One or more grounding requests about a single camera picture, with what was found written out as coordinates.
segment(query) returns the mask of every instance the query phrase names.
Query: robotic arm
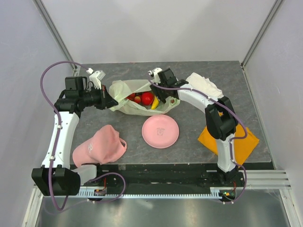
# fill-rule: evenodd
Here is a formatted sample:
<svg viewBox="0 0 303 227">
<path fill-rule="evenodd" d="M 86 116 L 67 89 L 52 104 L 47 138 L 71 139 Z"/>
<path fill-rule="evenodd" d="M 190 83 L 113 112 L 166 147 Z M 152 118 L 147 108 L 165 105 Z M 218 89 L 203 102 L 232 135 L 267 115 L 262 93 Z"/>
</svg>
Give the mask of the robotic arm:
<svg viewBox="0 0 303 227">
<path fill-rule="evenodd" d="M 65 78 L 65 90 L 55 103 L 62 120 L 61 127 L 59 127 L 59 139 L 56 141 L 55 138 L 59 125 L 58 116 L 55 115 L 53 135 L 45 159 L 40 168 L 34 168 L 32 171 L 32 179 L 45 196 L 50 195 L 48 185 L 50 160 L 53 160 L 52 186 L 55 196 L 76 195 L 81 185 L 94 179 L 97 175 L 97 167 L 92 163 L 70 170 L 70 152 L 73 134 L 85 107 L 95 106 L 97 109 L 103 110 L 118 105 L 118 102 L 108 94 L 106 87 L 100 82 L 104 75 L 102 71 L 96 71 L 90 75 L 89 79 L 94 84 L 90 91 L 83 86 L 83 80 L 87 84 L 86 77 Z M 230 139 L 234 137 L 238 122 L 224 108 L 210 101 L 210 98 L 234 112 L 230 100 L 225 96 L 218 99 L 192 92 L 193 87 L 185 80 L 178 81 L 170 69 L 155 68 L 149 71 L 149 75 L 155 78 L 157 86 L 177 88 L 177 90 L 165 90 L 151 85 L 152 91 L 160 101 L 165 103 L 166 98 L 172 96 L 194 105 L 205 113 L 207 129 L 216 139 L 217 172 L 222 183 L 230 181 L 238 172 L 230 154 L 230 143 L 233 143 L 230 142 Z M 57 143 L 57 149 L 55 155 L 52 156 L 55 143 Z"/>
</svg>

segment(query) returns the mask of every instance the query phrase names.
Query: red fruit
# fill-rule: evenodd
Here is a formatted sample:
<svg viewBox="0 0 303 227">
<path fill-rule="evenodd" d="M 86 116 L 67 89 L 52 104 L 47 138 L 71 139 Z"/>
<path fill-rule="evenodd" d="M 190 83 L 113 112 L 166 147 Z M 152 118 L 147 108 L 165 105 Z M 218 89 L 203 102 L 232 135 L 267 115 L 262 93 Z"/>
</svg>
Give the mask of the red fruit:
<svg viewBox="0 0 303 227">
<path fill-rule="evenodd" d="M 130 97 L 130 98 L 134 99 L 134 98 L 135 98 L 135 96 L 136 96 L 136 94 L 135 94 L 135 93 L 132 93 L 132 94 L 130 94 L 128 97 Z"/>
<path fill-rule="evenodd" d="M 139 96 L 136 96 L 136 97 L 134 98 L 134 102 L 137 103 L 137 104 L 140 104 L 141 98 L 140 98 Z"/>
<path fill-rule="evenodd" d="M 151 105 L 154 99 L 152 92 L 144 92 L 141 97 L 141 102 L 143 105 Z"/>
</svg>

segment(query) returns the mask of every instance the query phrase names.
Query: floor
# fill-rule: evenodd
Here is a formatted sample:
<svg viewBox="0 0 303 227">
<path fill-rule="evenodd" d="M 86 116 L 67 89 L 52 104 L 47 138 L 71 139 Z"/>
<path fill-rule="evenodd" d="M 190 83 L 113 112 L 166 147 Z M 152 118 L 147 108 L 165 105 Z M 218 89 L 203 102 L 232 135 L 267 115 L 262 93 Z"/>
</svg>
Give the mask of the floor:
<svg viewBox="0 0 303 227">
<path fill-rule="evenodd" d="M 57 200 L 62 204 L 63 198 Z M 66 207 L 82 200 L 69 198 Z M 44 198 L 36 227 L 290 226 L 279 190 L 246 190 L 233 205 L 206 199 L 120 199 L 106 204 L 84 201 L 61 214 L 53 212 L 51 199 Z"/>
<path fill-rule="evenodd" d="M 106 73 L 102 82 L 107 89 L 115 80 L 146 79 L 147 71 L 156 67 L 171 68 L 178 79 L 186 79 L 192 72 L 209 78 L 225 96 L 230 98 L 236 114 L 260 139 L 247 162 L 270 162 L 269 151 L 238 61 L 113 63 L 87 66 Z M 80 75 L 87 74 L 81 70 Z M 206 126 L 205 116 L 201 111 L 188 103 L 181 102 L 167 115 L 178 123 L 179 138 L 169 148 L 156 149 L 146 144 L 141 135 L 142 125 L 148 117 L 126 115 L 119 111 L 97 110 L 95 107 L 87 108 L 82 113 L 76 128 L 71 150 L 91 138 L 104 125 L 111 124 L 127 142 L 126 153 L 116 163 L 215 163 L 217 161 L 217 156 L 197 140 Z"/>
</svg>

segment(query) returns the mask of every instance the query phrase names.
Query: white plastic bag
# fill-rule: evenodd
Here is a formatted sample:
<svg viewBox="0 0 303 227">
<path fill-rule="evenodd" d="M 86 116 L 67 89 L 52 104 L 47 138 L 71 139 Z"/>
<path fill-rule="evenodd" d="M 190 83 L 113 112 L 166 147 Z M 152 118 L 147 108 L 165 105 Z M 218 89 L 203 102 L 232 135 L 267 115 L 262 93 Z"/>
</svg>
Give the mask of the white plastic bag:
<svg viewBox="0 0 303 227">
<path fill-rule="evenodd" d="M 117 80 L 109 87 L 109 94 L 119 103 L 110 108 L 111 111 L 119 110 L 125 114 L 153 116 L 165 114 L 175 106 L 179 105 L 180 100 L 168 97 L 166 103 L 160 102 L 155 110 L 147 109 L 140 104 L 126 99 L 132 93 L 150 91 L 150 82 L 146 79 Z"/>
</svg>

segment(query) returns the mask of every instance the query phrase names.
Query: red ball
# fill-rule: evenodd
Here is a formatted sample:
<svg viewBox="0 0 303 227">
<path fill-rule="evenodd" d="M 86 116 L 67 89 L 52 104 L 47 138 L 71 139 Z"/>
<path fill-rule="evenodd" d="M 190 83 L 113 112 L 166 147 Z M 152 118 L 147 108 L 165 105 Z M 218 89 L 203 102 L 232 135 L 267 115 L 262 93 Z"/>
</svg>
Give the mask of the red ball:
<svg viewBox="0 0 303 227">
<path fill-rule="evenodd" d="M 151 92 L 144 92 L 141 97 L 143 105 L 151 105 L 154 99 L 154 95 Z"/>
</svg>

